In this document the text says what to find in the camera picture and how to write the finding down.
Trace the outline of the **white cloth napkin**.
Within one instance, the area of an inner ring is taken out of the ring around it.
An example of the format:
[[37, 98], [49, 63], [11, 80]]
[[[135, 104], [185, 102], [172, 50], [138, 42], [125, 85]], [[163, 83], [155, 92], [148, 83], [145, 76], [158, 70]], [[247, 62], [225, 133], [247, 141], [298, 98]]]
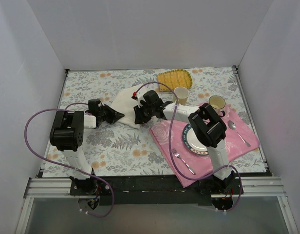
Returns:
[[141, 124], [135, 124], [135, 112], [134, 106], [137, 105], [137, 101], [132, 99], [133, 92], [135, 92], [142, 85], [136, 85], [127, 89], [120, 90], [111, 104], [111, 108], [115, 111], [124, 114], [117, 122], [128, 125], [132, 128], [139, 129]]

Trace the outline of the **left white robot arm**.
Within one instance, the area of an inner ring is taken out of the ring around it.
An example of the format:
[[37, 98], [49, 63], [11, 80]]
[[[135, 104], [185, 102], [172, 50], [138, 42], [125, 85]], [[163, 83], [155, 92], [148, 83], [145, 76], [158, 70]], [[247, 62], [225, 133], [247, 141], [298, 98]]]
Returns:
[[125, 115], [99, 99], [88, 101], [87, 111], [57, 111], [50, 132], [50, 144], [63, 153], [70, 166], [73, 167], [71, 181], [77, 189], [87, 195], [93, 195], [98, 189], [94, 170], [87, 162], [81, 148], [84, 129], [96, 129], [102, 122], [113, 124]]

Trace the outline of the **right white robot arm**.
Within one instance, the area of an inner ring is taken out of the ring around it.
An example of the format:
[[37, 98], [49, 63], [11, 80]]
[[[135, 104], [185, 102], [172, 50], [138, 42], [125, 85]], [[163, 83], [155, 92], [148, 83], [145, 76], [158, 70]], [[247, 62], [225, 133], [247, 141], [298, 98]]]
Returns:
[[171, 144], [172, 125], [175, 120], [190, 124], [197, 139], [206, 146], [209, 153], [213, 172], [198, 178], [198, 180], [204, 180], [211, 176], [217, 192], [225, 194], [231, 190], [237, 172], [236, 169], [229, 166], [225, 149], [227, 127], [209, 104], [190, 107], [172, 101], [163, 102], [154, 90], [147, 91], [142, 96], [138, 96], [137, 92], [134, 92], [131, 98], [137, 101], [137, 105], [133, 108], [136, 124], [147, 123], [153, 116], [170, 121], [169, 154], [172, 164], [180, 176], [188, 180], [196, 180], [184, 175], [175, 163]]

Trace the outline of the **yellow-green mug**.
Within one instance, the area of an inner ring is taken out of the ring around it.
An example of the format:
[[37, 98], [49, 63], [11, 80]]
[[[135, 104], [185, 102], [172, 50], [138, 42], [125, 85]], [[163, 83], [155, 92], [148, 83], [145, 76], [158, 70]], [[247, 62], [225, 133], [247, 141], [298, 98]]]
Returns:
[[174, 89], [174, 93], [178, 97], [178, 103], [181, 105], [186, 105], [188, 96], [189, 96], [189, 91], [186, 87], [176, 87]]

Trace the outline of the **yellow woven bamboo tray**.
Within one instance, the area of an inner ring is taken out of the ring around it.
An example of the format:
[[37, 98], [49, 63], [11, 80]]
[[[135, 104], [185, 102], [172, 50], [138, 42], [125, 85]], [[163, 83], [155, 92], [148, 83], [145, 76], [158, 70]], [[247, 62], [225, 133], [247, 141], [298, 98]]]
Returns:
[[157, 81], [174, 90], [177, 87], [191, 88], [193, 85], [191, 74], [185, 69], [166, 71], [157, 75]]

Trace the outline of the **white plate blue rim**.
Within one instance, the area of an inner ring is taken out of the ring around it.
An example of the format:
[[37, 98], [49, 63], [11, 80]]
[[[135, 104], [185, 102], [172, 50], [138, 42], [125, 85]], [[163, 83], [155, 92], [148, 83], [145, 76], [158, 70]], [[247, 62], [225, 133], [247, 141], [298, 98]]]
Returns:
[[192, 153], [200, 156], [209, 155], [206, 146], [204, 146], [195, 135], [195, 132], [190, 124], [187, 124], [182, 130], [182, 142], [185, 147]]

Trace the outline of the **silver fork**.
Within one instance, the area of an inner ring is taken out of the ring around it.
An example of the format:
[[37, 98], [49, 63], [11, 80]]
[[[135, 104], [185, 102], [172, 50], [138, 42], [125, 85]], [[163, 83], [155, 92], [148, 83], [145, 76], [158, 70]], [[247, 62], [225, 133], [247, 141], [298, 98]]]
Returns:
[[187, 167], [187, 169], [193, 174], [196, 175], [195, 171], [193, 170], [193, 168], [184, 160], [181, 158], [180, 154], [178, 153], [178, 151], [175, 148], [172, 148], [172, 153], [174, 154], [175, 157], [177, 157], [178, 159], [180, 159], [184, 165]]

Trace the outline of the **pink rose placemat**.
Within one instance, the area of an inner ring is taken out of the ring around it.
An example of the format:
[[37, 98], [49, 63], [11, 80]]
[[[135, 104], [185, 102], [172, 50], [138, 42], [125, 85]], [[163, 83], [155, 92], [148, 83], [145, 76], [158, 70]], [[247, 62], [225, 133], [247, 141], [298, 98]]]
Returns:
[[226, 182], [233, 172], [228, 164], [260, 145], [230, 109], [222, 117], [208, 103], [199, 107], [173, 103], [163, 113], [166, 120], [151, 127], [150, 133], [184, 188], [211, 172]]

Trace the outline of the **cream enamel mug dark rim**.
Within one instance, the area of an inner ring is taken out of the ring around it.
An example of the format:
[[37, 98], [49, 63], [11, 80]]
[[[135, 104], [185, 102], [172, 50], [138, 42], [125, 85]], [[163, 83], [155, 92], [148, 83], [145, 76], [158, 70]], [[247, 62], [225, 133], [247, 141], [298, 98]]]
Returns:
[[218, 95], [213, 95], [209, 98], [208, 102], [220, 117], [224, 117], [226, 115], [225, 112], [226, 102], [223, 97]]

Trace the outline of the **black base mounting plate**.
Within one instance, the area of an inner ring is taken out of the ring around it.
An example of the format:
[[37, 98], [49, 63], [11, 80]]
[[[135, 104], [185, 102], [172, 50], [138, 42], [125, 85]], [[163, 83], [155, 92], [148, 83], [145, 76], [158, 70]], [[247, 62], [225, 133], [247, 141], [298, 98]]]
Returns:
[[212, 177], [183, 187], [174, 175], [104, 176], [97, 180], [96, 193], [88, 195], [71, 181], [70, 195], [89, 197], [101, 206], [111, 204], [198, 204], [212, 205], [212, 195], [223, 196], [243, 193], [240, 180], [235, 178], [231, 190], [218, 191]]

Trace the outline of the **silver spoon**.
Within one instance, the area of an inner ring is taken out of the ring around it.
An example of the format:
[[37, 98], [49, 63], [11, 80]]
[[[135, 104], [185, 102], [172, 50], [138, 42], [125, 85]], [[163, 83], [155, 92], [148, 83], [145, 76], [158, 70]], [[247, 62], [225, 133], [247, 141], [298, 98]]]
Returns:
[[234, 130], [237, 135], [241, 138], [241, 140], [243, 141], [243, 143], [247, 146], [250, 147], [251, 145], [242, 137], [242, 135], [236, 130], [236, 125], [233, 121], [229, 120], [228, 121], [228, 127], [232, 130]]

